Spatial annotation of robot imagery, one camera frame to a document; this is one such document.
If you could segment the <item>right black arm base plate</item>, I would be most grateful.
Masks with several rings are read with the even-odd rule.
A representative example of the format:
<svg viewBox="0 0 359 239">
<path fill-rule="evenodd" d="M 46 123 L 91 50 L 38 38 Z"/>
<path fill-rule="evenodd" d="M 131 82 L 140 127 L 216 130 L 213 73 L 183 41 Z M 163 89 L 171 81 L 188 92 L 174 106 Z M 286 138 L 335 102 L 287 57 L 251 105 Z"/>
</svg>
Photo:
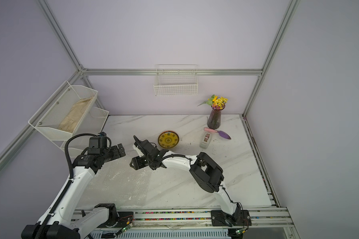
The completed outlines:
<svg viewBox="0 0 359 239">
<path fill-rule="evenodd" d="M 229 215 L 221 210 L 213 210 L 211 214 L 211 223 L 214 227 L 226 226 L 226 227 L 237 227 L 237 226 L 251 226 L 251 216 L 248 210 L 238 210 Z"/>
</svg>

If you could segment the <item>yellow patterned dinner plate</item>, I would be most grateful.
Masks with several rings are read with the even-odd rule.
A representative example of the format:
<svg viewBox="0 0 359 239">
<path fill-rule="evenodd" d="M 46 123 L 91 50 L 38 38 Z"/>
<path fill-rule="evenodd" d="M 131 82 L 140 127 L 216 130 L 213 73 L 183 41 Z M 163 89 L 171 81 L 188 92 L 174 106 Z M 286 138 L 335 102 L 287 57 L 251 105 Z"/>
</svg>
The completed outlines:
<svg viewBox="0 0 359 239">
<path fill-rule="evenodd" d="M 158 137 L 158 144 L 165 149 L 174 148 L 180 141 L 178 134 L 174 131 L 162 132 Z"/>
</svg>

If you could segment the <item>white mesh shelf bin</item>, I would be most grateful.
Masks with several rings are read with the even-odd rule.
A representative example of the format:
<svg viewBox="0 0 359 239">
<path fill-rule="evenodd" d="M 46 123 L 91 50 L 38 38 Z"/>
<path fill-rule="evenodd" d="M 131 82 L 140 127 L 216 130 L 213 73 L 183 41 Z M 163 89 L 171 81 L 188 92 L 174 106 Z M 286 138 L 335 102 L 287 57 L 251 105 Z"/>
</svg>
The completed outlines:
<svg viewBox="0 0 359 239">
<path fill-rule="evenodd" d="M 61 150 L 64 151 L 64 146 L 68 139 L 71 137 L 81 134 L 81 133 L 91 133 L 98 134 L 102 132 L 103 127 L 108 119 L 109 112 L 97 108 L 92 107 L 83 120 L 80 122 L 80 125 L 76 127 L 73 133 L 68 133 L 67 136 L 63 137 L 63 140 L 54 141 L 55 145 Z M 81 136 L 79 138 L 74 139 L 68 147 L 68 151 L 71 158 L 76 158 L 81 152 L 88 147 L 89 136 Z"/>
<path fill-rule="evenodd" d="M 29 119 L 29 125 L 50 141 L 63 140 L 63 137 L 67 136 L 68 132 L 59 130 L 58 126 L 68 115 L 72 106 L 80 99 L 93 97 L 92 102 L 80 120 L 81 122 L 94 105 L 97 96 L 97 90 L 83 85 L 72 85 L 65 81 L 55 91 L 55 94 L 49 98 L 48 102 L 44 103 Z"/>
</svg>

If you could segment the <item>purple glass vase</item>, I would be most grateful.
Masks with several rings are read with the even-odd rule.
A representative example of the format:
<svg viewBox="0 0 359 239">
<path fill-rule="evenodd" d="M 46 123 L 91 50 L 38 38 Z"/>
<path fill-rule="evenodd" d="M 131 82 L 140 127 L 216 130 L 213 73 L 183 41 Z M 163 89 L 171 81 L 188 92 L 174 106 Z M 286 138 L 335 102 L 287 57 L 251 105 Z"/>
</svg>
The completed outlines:
<svg viewBox="0 0 359 239">
<path fill-rule="evenodd" d="M 211 113 L 207 120 L 207 126 L 211 129 L 218 129 L 221 124 L 221 113 L 225 109 L 225 106 L 211 106 Z"/>
</svg>

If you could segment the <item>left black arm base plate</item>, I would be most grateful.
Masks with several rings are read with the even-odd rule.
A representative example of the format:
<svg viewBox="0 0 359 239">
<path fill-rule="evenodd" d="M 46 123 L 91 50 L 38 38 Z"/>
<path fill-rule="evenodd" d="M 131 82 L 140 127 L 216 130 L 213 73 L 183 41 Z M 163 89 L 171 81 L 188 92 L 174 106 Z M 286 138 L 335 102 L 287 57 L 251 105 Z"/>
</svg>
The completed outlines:
<svg viewBox="0 0 359 239">
<path fill-rule="evenodd" d="M 131 211 L 117 212 L 117 218 L 111 219 L 104 224 L 106 228 L 123 228 L 131 223 L 134 219 L 134 213 Z"/>
</svg>

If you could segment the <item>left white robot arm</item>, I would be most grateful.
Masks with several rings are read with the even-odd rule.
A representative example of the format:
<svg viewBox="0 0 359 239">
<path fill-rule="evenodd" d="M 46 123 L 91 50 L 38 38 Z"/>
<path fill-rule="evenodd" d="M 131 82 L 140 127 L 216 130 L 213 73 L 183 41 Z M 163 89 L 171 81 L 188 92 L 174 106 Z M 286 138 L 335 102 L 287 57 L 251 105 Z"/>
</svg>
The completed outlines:
<svg viewBox="0 0 359 239">
<path fill-rule="evenodd" d="M 106 136 L 90 134 L 89 146 L 74 161 L 70 159 L 68 146 L 65 156 L 69 177 L 49 209 L 34 225 L 27 225 L 21 233 L 23 239 L 83 239 L 99 226 L 114 227 L 120 217 L 116 206 L 103 203 L 95 206 L 77 222 L 71 220 L 76 206 L 96 173 L 110 161 L 126 155 L 122 144 L 111 145 Z"/>
</svg>

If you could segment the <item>beige cloth in bin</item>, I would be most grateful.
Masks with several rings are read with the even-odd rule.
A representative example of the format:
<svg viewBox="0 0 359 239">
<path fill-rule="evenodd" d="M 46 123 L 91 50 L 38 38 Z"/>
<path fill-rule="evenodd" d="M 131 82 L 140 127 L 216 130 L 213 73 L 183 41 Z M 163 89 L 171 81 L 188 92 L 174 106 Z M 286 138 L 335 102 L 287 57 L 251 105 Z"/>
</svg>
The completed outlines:
<svg viewBox="0 0 359 239">
<path fill-rule="evenodd" d="M 58 129 L 61 131 L 73 133 L 92 100 L 93 97 L 84 98 L 77 101 L 72 106 L 68 115 L 62 120 L 58 126 Z"/>
</svg>

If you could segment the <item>upper white mesh shelf bin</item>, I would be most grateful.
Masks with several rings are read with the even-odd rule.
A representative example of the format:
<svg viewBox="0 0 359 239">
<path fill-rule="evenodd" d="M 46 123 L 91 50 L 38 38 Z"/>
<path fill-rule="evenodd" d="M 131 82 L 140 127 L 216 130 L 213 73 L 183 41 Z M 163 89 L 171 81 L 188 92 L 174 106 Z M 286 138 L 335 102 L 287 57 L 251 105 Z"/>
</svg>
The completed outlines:
<svg viewBox="0 0 359 239">
<path fill-rule="evenodd" d="M 94 105 L 97 96 L 97 90 L 83 85 L 72 85 L 65 81 L 55 91 L 55 94 L 49 98 L 48 102 L 44 103 L 29 119 L 29 125 L 50 141 L 63 140 L 63 137 L 67 136 L 68 132 L 59 130 L 58 126 L 68 115 L 72 106 L 80 99 L 93 97 L 92 102 L 80 120 L 81 122 Z"/>
</svg>

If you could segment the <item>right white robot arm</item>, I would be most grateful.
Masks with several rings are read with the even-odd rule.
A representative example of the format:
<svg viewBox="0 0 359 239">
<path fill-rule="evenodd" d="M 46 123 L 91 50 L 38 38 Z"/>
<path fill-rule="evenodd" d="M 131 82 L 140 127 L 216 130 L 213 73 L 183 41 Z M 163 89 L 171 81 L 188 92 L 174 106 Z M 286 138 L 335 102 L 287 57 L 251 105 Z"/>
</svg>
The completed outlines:
<svg viewBox="0 0 359 239">
<path fill-rule="evenodd" d="M 208 154 L 201 152 L 198 155 L 184 155 L 168 149 L 159 150 L 148 140 L 141 141 L 136 136 L 133 138 L 133 149 L 138 156 L 132 158 L 131 168 L 174 168 L 189 172 L 202 190 L 215 197 L 224 213 L 223 223 L 229 227 L 238 225 L 242 219 L 242 206 L 231 200 L 224 183 L 223 169 Z"/>
</svg>

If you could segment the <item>aluminium front rail frame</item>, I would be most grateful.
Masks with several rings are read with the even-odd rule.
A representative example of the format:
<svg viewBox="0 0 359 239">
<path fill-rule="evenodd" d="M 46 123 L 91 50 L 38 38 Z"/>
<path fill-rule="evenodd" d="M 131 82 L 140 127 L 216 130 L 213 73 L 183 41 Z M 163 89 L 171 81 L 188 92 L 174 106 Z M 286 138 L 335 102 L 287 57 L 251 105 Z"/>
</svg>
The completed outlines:
<svg viewBox="0 0 359 239">
<path fill-rule="evenodd" d="M 248 214 L 237 225 L 228 226 L 217 209 L 145 209 L 121 210 L 118 215 L 122 222 L 132 218 L 133 230 L 184 230 L 184 229 L 260 229 L 282 228 L 296 230 L 286 208 L 248 209 Z"/>
</svg>

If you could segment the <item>yellow artificial flowers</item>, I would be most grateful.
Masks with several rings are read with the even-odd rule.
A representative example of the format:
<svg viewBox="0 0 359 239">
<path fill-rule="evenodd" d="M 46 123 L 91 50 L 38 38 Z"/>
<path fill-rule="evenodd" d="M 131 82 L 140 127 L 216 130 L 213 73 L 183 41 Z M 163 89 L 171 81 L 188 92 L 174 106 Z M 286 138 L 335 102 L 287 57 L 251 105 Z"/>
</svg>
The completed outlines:
<svg viewBox="0 0 359 239">
<path fill-rule="evenodd" d="M 198 106 L 209 105 L 214 110 L 223 110 L 227 102 L 228 102 L 227 98 L 224 98 L 222 96 L 212 95 L 206 101 L 200 103 Z"/>
</svg>

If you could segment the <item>lower white mesh shelf bin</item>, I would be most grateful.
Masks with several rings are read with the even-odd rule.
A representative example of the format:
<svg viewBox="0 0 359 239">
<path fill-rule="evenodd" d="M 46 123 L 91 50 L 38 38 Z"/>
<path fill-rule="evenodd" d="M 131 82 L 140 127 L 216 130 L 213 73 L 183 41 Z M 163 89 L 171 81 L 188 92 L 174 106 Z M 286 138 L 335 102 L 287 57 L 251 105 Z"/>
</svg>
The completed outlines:
<svg viewBox="0 0 359 239">
<path fill-rule="evenodd" d="M 109 112 L 97 108 L 92 107 L 83 120 L 80 122 L 80 125 L 76 127 L 73 133 L 68 133 L 67 136 L 63 137 L 63 140 L 54 141 L 55 145 L 61 150 L 64 151 L 64 146 L 68 139 L 71 137 L 81 134 L 81 133 L 91 133 L 98 134 L 102 132 L 103 127 L 108 119 Z M 74 139 L 68 147 L 68 151 L 71 158 L 76 158 L 81 152 L 88 147 L 89 136 L 81 136 L 79 138 Z"/>
</svg>

